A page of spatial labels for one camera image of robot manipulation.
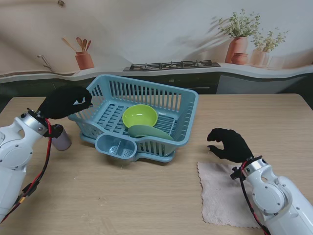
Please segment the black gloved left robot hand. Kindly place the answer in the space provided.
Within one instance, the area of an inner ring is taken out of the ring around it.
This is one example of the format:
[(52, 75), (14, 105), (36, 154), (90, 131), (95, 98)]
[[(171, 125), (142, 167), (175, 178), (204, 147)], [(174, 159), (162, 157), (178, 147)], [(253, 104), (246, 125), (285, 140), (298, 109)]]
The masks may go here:
[(87, 109), (92, 95), (83, 87), (60, 87), (48, 95), (39, 106), (40, 115), (47, 119), (61, 119)]

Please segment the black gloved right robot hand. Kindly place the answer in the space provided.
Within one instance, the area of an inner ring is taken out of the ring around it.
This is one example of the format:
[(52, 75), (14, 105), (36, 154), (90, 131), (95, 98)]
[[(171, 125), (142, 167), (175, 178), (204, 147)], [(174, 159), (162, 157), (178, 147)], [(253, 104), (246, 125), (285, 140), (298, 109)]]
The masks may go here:
[(219, 149), (209, 145), (209, 150), (220, 159), (226, 159), (234, 163), (243, 163), (253, 157), (243, 137), (231, 129), (214, 128), (207, 136), (207, 141), (222, 142), (224, 148)]

